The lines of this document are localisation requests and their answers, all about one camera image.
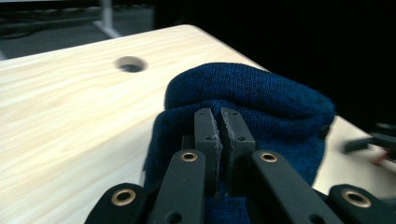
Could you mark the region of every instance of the round hole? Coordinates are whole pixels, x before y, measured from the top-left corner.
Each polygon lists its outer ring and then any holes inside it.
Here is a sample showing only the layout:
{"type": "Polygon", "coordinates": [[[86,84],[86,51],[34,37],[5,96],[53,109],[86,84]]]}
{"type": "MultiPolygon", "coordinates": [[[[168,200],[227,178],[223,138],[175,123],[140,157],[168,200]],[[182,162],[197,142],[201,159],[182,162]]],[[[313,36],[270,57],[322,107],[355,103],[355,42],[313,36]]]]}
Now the round hole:
{"type": "Polygon", "coordinates": [[[142,59],[126,56],[118,59],[117,67],[125,72],[137,73],[146,68],[146,63],[142,59]]]}
{"type": "Polygon", "coordinates": [[[315,214],[309,216],[309,220],[311,221],[311,223],[314,223],[314,224],[324,224],[325,223],[325,221],[323,220],[322,217],[315,215],[315,214]]]}
{"type": "Polygon", "coordinates": [[[181,214],[179,213],[171,213],[166,217],[168,223],[180,223],[181,222],[181,214]]]}
{"type": "Polygon", "coordinates": [[[260,158],[263,161],[268,161],[268,162],[276,162],[277,161],[277,156],[272,154],[272,153],[268,153],[268,152],[264,152],[260,155],[260,158]]]}
{"type": "Polygon", "coordinates": [[[342,195],[347,202],[352,203],[355,206],[362,208],[367,208],[371,206],[370,199],[354,190],[344,190],[342,195]]]}
{"type": "Polygon", "coordinates": [[[197,154],[192,152],[186,152],[181,155],[183,161],[196,161],[198,158],[197,154]]]}
{"type": "Polygon", "coordinates": [[[116,206],[124,206],[134,201],[136,193],[132,189],[119,189],[114,192],[111,202],[116,206]]]}

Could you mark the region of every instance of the knit fabric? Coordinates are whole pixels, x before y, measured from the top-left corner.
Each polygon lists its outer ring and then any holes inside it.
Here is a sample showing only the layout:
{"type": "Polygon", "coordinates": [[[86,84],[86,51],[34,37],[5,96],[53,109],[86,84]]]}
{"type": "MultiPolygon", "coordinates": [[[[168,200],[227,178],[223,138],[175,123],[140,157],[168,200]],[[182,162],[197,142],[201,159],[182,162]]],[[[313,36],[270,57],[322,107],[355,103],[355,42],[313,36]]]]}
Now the knit fabric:
{"type": "MultiPolygon", "coordinates": [[[[259,149],[282,154],[312,185],[323,159],[324,132],[335,116],[332,101],[318,91],[241,63],[206,63],[179,74],[169,83],[164,106],[144,165],[145,188],[164,177],[182,136],[194,133],[194,113],[204,107],[218,124],[222,107],[239,111],[259,149]]],[[[205,223],[249,223],[245,200],[223,190],[207,198],[205,223]]]]}

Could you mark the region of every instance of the light wood surface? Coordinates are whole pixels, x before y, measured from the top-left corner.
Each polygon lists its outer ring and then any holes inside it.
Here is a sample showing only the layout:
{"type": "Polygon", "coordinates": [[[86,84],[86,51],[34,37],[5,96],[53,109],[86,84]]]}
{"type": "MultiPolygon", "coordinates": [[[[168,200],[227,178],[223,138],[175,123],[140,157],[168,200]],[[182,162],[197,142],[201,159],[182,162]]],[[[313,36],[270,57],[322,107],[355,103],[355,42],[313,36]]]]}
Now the light wood surface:
{"type": "MultiPolygon", "coordinates": [[[[140,184],[168,82],[210,62],[260,68],[189,25],[0,62],[0,223],[83,223],[106,190],[140,184]],[[121,71],[124,56],[145,70],[121,71]]],[[[379,150],[339,152],[365,135],[337,117],[316,189],[351,183],[396,195],[393,167],[370,163],[379,150]]]]}

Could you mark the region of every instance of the gray floor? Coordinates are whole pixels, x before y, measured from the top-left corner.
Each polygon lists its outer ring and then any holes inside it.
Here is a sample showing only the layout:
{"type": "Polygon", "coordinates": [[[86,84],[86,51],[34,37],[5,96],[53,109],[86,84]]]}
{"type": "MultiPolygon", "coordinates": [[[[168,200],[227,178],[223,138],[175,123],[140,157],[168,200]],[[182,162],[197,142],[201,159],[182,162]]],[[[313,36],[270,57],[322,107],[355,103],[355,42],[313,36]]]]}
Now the gray floor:
{"type": "MultiPolygon", "coordinates": [[[[100,16],[100,8],[70,10],[63,12],[62,17],[52,16],[44,22],[40,21],[39,25],[43,29],[27,36],[18,38],[1,36],[0,60],[107,40],[109,37],[93,25],[94,21],[100,20],[100,16]]],[[[153,27],[153,9],[150,6],[115,8],[113,25],[121,35],[150,31],[153,27]]]]}

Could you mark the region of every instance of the black object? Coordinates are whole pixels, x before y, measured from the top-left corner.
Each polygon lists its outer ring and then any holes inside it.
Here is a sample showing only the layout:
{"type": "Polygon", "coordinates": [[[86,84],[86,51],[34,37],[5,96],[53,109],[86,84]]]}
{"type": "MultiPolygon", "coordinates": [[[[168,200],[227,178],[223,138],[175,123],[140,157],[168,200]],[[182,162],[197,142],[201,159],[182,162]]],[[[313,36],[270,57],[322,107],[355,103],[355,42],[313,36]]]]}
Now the black object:
{"type": "Polygon", "coordinates": [[[109,189],[85,223],[204,223],[205,196],[216,196],[218,191],[214,182],[220,179],[220,139],[226,155],[222,162],[227,163],[226,190],[247,197],[252,224],[396,220],[389,203],[364,189],[338,185],[329,196],[311,189],[282,155],[256,148],[237,111],[222,108],[221,114],[218,133],[210,109],[197,111],[195,136],[183,136],[182,149],[174,154],[163,181],[153,189],[128,183],[109,189]]]}
{"type": "Polygon", "coordinates": [[[375,159],[374,164],[378,165],[382,160],[396,161],[396,125],[377,123],[369,134],[370,137],[347,142],[344,152],[350,153],[367,149],[369,145],[376,145],[382,147],[385,154],[375,159]]]}

